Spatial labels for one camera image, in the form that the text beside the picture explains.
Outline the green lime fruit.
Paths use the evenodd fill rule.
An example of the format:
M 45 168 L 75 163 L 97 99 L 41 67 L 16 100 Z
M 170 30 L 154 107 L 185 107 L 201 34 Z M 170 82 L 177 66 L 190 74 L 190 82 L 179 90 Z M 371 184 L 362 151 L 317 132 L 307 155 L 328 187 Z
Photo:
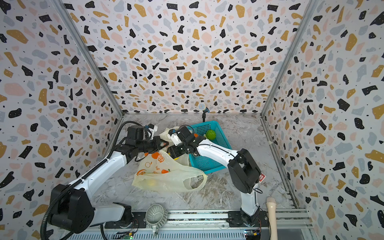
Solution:
M 206 138 L 210 141 L 215 140 L 217 137 L 216 132 L 214 130 L 208 130 L 205 135 Z

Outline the cream plastic bag orange print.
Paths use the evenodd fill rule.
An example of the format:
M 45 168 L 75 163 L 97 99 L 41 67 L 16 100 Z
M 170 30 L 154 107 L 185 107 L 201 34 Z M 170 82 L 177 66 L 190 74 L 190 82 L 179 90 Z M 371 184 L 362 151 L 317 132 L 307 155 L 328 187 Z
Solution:
M 146 154 L 140 161 L 138 171 L 134 174 L 132 185 L 146 191 L 155 192 L 191 192 L 201 190 L 208 176 L 201 170 L 189 165 L 189 155 L 177 159 L 171 158 L 167 147 Z M 157 181 L 156 186 L 148 186 L 147 180 Z

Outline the yellow lemon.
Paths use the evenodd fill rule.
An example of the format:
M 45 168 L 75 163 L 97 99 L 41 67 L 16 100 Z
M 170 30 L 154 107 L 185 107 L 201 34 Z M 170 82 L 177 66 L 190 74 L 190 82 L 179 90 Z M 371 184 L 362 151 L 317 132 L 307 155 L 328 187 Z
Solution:
M 151 187 L 156 186 L 157 185 L 157 181 L 153 180 L 153 179 L 148 179 L 147 180 L 147 185 L 151 186 Z

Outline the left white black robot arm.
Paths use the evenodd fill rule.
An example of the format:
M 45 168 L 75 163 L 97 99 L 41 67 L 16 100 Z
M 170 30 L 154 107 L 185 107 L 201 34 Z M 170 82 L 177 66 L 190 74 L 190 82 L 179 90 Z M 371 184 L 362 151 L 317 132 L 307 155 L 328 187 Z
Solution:
M 48 225 L 69 231 L 82 233 L 88 227 L 101 226 L 107 222 L 130 225 L 134 220 L 132 208 L 122 203 L 94 207 L 91 203 L 97 190 L 118 170 L 124 168 L 140 153 L 153 154 L 169 145 L 169 142 L 155 136 L 157 126 L 142 126 L 129 121 L 127 135 L 118 141 L 114 139 L 108 155 L 85 174 L 67 185 L 59 184 L 51 192 L 50 205 L 43 217 L 41 239 L 49 239 Z

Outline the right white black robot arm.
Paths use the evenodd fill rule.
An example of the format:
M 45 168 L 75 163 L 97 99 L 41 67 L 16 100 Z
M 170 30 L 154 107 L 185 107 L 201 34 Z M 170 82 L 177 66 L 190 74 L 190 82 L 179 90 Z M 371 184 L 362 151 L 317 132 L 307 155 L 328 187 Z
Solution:
M 174 144 L 167 150 L 173 159 L 192 154 L 212 159 L 228 169 L 233 185 L 241 192 L 242 223 L 253 227 L 260 213 L 257 196 L 262 192 L 258 189 L 262 171 L 250 152 L 246 149 L 236 151 L 224 148 L 204 136 L 195 136 L 185 126 L 169 130 L 167 136 Z

